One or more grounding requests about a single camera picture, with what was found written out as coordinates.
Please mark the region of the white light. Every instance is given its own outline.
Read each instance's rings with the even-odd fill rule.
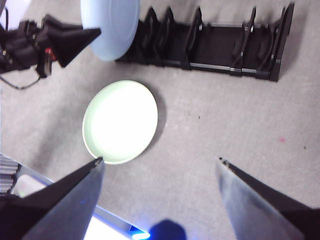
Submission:
[[[120,232],[105,224],[96,217],[92,217],[83,240],[130,240]]]
[[[144,232],[144,233],[137,233],[132,235],[133,240],[144,240],[150,238],[150,233]]]

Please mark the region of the plate rim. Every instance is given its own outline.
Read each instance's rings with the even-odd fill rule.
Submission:
[[[142,86],[144,89],[146,89],[152,96],[152,99],[154,101],[154,105],[155,105],[155,109],[156,109],[156,125],[155,125],[155,129],[152,133],[152,137],[150,138],[150,141],[147,143],[147,145],[143,148],[142,151],[140,151],[138,154],[132,156],[132,157],[129,157],[129,158],[126,158],[122,161],[118,161],[118,162],[111,162],[111,161],[107,161],[103,158],[103,156],[96,156],[91,150],[90,148],[88,147],[88,144],[87,144],[87,141],[86,141],[86,138],[85,138],[85,121],[87,119],[87,115],[88,115],[88,108],[90,107],[91,103],[94,101],[94,99],[103,91],[105,90],[106,88],[112,86],[112,85],[115,85],[115,84],[118,84],[118,83],[121,83],[121,82],[130,82],[130,83],[134,83],[134,84],[138,84],[140,86]],[[94,158],[99,158],[99,157],[102,157],[103,158],[103,161],[105,164],[108,164],[108,165],[120,165],[120,164],[124,164],[124,163],[127,163],[135,158],[137,158],[139,155],[141,155],[146,149],[147,147],[150,145],[151,141],[154,139],[155,137],[155,134],[156,134],[156,131],[157,131],[157,128],[158,128],[158,122],[159,122],[159,111],[158,111],[158,106],[157,106],[157,102],[156,102],[156,99],[155,99],[155,96],[152,94],[152,92],[145,86],[143,85],[141,82],[138,82],[138,81],[135,81],[135,80],[129,80],[129,79],[122,79],[122,80],[118,80],[118,81],[114,81],[110,84],[108,84],[107,86],[103,87],[100,91],[98,91],[94,97],[91,99],[91,101],[89,102],[88,106],[86,107],[85,109],[85,113],[84,113],[84,116],[83,116],[83,119],[82,119],[82,139],[83,139],[83,142],[84,142],[84,145],[86,147],[86,149],[88,150],[88,152],[90,153],[90,155]]]

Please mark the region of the gray carpet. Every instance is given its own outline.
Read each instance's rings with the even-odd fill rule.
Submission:
[[[177,21],[276,20],[288,0],[141,0],[141,14],[171,5]],[[2,152],[56,181],[92,157],[82,118],[92,97],[121,79],[145,84],[159,109],[147,150],[106,167],[99,205],[148,230],[163,219],[184,227],[188,240],[235,239],[219,193],[213,156],[223,156],[271,187],[320,207],[320,1],[296,1],[278,83],[251,77],[102,62],[86,48],[65,69],[27,91],[1,85]],[[80,23],[79,0],[33,0],[26,18],[50,13]],[[5,76],[17,84],[33,70]]]

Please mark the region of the black cable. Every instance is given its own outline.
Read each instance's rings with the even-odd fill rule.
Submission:
[[[9,26],[9,11],[8,8],[5,7],[5,30],[8,31]]]
[[[26,90],[26,89],[30,88],[31,86],[35,85],[37,82],[39,82],[41,80],[41,77],[39,76],[37,80],[35,80],[34,82],[32,82],[26,86],[14,85],[11,82],[9,82],[8,80],[6,80],[4,77],[2,77],[1,75],[0,75],[0,80],[2,80],[5,84],[9,85],[10,87],[12,87],[16,90]]]

